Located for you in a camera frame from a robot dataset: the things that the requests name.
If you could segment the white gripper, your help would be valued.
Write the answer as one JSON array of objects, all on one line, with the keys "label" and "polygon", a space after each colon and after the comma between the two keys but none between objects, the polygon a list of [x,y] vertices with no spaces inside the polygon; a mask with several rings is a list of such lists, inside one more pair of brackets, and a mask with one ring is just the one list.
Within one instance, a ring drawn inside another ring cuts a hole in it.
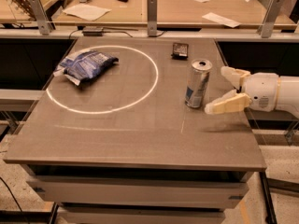
[{"label": "white gripper", "polygon": [[236,89],[242,87],[238,93],[231,90],[222,97],[206,104],[205,112],[209,115],[234,113],[243,111],[246,107],[253,110],[270,112],[276,104],[278,93],[278,75],[275,73],[255,73],[223,66],[221,75],[225,77]]}]

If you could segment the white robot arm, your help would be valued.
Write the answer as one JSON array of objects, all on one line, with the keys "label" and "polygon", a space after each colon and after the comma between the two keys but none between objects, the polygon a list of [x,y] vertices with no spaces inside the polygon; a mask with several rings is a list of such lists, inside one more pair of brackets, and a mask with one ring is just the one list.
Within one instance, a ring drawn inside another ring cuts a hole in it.
[{"label": "white robot arm", "polygon": [[249,107],[263,112],[282,110],[299,118],[299,77],[252,74],[229,66],[223,66],[221,75],[234,89],[207,104],[207,114],[234,113]]}]

